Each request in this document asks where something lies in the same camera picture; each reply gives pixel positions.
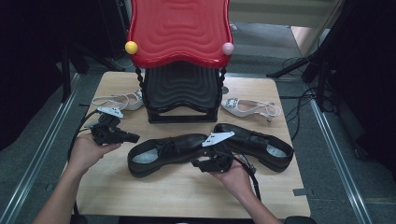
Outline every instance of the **pink ball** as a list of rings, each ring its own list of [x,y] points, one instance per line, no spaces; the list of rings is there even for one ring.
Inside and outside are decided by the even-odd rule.
[[[222,47],[223,52],[225,55],[231,55],[233,54],[233,44],[230,42],[227,42],[223,45]]]

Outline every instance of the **black cloth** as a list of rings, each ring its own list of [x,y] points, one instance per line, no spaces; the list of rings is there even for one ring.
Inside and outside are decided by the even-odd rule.
[[[389,0],[378,3],[359,1],[343,23],[343,38],[334,43],[337,48],[332,53],[337,66],[329,83],[345,99],[364,130],[353,139],[358,148],[396,175],[396,6]],[[346,127],[357,135],[359,127],[347,123]]]
[[[0,2],[0,150],[62,84],[56,8],[49,0]]]

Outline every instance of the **wooden tabletop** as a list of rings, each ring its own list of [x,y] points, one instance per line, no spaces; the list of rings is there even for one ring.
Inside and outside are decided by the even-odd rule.
[[[272,101],[281,106],[272,79],[226,77],[224,86],[229,89],[229,93],[223,95],[223,99],[237,97]],[[138,89],[135,73],[107,72],[103,75],[95,96],[130,93]],[[172,113],[186,114],[189,110],[178,108]],[[150,124],[143,106],[136,111],[123,110],[122,113],[124,118],[118,127],[139,134],[140,139],[136,144],[124,143],[121,148],[105,155],[83,176],[77,197],[78,211],[83,215],[250,218],[217,179],[208,173],[201,173],[189,162],[165,165],[151,175],[135,178],[128,170],[128,152],[149,139],[185,133],[210,135],[215,125],[221,122],[276,136],[292,146],[284,113],[272,122],[267,122],[265,117],[259,115],[238,118],[221,108],[217,123],[163,124]],[[97,116],[92,116],[88,121],[97,119]],[[247,158],[257,168],[256,178],[262,202],[275,216],[310,216],[306,197],[293,194],[294,189],[304,188],[295,157],[289,168],[282,173],[271,171],[253,157]]]

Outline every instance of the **forearm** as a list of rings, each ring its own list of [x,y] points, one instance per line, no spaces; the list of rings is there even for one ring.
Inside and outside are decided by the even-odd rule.
[[[276,223],[281,224],[262,202],[254,195],[253,192],[244,192],[236,196],[236,199],[244,206],[247,212],[250,214],[254,223],[256,224],[267,224]]]
[[[35,218],[34,223],[69,224],[81,178],[82,174],[66,168],[55,190]]]

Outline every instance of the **black shoe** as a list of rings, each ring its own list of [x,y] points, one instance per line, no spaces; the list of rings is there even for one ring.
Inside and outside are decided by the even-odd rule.
[[[256,133],[227,123],[217,124],[214,132],[234,132],[234,136],[224,140],[231,151],[255,157],[275,172],[286,170],[293,159],[294,149],[272,135]]]
[[[134,177],[144,177],[170,163],[188,162],[200,157],[198,150],[207,135],[184,134],[164,139],[150,139],[128,153],[129,171]]]

